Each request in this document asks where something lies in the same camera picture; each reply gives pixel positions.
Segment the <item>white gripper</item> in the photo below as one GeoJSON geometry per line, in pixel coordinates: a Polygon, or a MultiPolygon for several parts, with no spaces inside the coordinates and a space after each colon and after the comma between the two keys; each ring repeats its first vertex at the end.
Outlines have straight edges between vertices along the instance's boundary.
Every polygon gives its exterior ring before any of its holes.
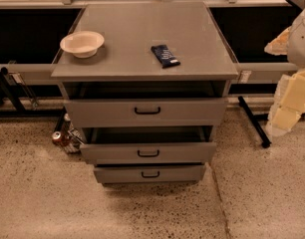
{"type": "MultiPolygon", "coordinates": [[[[264,52],[274,56],[286,55],[290,28],[286,28],[269,42],[264,52]]],[[[292,76],[283,75],[274,94],[274,103],[268,114],[267,132],[281,136],[289,132],[305,113],[305,70],[292,76]]]]}

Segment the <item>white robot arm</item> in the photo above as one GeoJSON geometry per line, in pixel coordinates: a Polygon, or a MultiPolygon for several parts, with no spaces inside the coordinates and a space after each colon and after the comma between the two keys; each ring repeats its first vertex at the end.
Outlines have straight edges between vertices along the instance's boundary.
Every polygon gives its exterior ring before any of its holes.
{"type": "Polygon", "coordinates": [[[271,55],[286,55],[298,67],[292,76],[283,75],[277,84],[268,114],[267,132],[281,136],[289,132],[305,113],[305,8],[292,25],[266,45],[271,55]]]}

